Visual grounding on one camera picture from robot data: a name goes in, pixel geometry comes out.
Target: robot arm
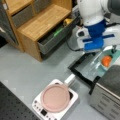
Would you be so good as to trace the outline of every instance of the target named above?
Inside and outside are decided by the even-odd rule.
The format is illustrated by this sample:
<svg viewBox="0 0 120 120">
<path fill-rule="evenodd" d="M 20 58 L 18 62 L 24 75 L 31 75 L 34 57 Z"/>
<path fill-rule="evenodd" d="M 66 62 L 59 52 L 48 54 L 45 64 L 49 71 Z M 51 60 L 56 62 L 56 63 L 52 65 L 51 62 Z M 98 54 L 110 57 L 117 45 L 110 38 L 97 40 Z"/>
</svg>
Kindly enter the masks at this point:
<svg viewBox="0 0 120 120">
<path fill-rule="evenodd" d="M 77 0 L 84 28 L 78 30 L 78 45 L 85 52 L 120 44 L 120 26 L 107 27 L 104 12 L 120 15 L 120 0 Z"/>
</svg>

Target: wooden cabinet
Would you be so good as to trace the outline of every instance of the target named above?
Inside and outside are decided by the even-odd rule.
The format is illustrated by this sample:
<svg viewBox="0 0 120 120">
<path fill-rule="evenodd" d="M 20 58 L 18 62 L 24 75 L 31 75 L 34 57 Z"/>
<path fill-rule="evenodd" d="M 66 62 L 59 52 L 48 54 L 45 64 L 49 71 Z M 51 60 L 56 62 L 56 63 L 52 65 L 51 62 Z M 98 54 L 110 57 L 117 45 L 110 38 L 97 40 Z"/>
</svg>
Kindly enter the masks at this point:
<svg viewBox="0 0 120 120">
<path fill-rule="evenodd" d="M 71 0 L 3 0 L 3 4 L 20 48 L 39 61 L 41 53 L 48 53 L 63 38 L 60 36 L 73 29 L 71 24 L 54 35 L 71 14 Z"/>
</svg>

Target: gray floor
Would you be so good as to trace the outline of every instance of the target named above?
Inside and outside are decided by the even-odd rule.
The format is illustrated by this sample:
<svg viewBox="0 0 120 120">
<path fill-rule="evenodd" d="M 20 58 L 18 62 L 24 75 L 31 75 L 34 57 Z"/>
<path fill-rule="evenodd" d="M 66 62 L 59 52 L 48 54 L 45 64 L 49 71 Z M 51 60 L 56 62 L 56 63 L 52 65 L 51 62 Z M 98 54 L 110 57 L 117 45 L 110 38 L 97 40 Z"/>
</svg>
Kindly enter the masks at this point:
<svg viewBox="0 0 120 120">
<path fill-rule="evenodd" d="M 76 46 L 75 35 L 70 38 L 70 45 Z M 55 78 L 64 81 L 71 74 L 68 66 L 80 55 L 70 51 L 64 43 L 40 63 L 7 44 L 0 49 L 0 80 L 32 109 L 33 99 L 40 91 Z M 89 105 L 89 89 L 84 84 L 76 79 L 71 87 L 79 94 L 80 104 L 68 120 L 106 120 Z"/>
</svg>

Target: wooden shelf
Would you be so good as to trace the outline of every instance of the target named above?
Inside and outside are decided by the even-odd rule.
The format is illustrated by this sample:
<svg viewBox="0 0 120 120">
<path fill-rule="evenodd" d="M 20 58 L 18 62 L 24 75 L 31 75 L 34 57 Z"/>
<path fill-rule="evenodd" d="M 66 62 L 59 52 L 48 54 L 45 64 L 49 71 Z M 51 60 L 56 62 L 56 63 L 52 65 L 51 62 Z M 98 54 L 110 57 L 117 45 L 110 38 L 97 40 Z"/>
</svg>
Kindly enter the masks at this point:
<svg viewBox="0 0 120 120">
<path fill-rule="evenodd" d="M 6 0 L 10 15 L 15 14 L 25 6 L 29 5 L 31 2 L 32 0 Z"/>
<path fill-rule="evenodd" d="M 33 41 L 37 41 L 64 20 L 70 13 L 70 10 L 52 4 L 18 28 L 18 32 Z"/>
</svg>

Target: shelf compartment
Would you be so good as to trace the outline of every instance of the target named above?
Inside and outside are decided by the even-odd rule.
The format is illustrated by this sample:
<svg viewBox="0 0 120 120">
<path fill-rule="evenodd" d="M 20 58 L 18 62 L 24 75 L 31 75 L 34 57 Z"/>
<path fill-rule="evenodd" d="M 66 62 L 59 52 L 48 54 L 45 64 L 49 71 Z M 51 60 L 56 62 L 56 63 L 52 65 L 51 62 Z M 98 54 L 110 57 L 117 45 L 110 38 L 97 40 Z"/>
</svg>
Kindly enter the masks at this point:
<svg viewBox="0 0 120 120">
<path fill-rule="evenodd" d="M 34 9 L 36 13 L 41 12 L 43 9 L 48 7 L 51 4 L 51 0 L 35 0 Z"/>
<path fill-rule="evenodd" d="M 61 22 L 45 37 L 40 39 L 38 41 L 38 46 L 40 48 L 41 53 L 49 53 L 57 44 L 59 44 L 66 36 L 68 36 L 70 32 L 72 32 L 73 28 L 76 26 L 77 23 L 77 17 L 74 18 L 74 20 L 66 27 L 64 27 L 63 22 Z"/>
<path fill-rule="evenodd" d="M 6 0 L 8 5 L 8 11 L 10 15 L 13 15 L 23 9 L 24 7 L 30 5 L 32 0 Z"/>
<path fill-rule="evenodd" d="M 32 41 L 38 41 L 70 13 L 70 10 L 52 4 L 18 28 L 18 31 Z"/>
<path fill-rule="evenodd" d="M 30 20 L 34 16 L 33 11 L 32 11 L 32 6 L 29 5 L 26 8 L 22 9 L 19 11 L 17 14 L 12 16 L 12 21 L 14 23 L 14 26 L 16 28 L 20 27 L 23 25 L 25 22 Z"/>
</svg>

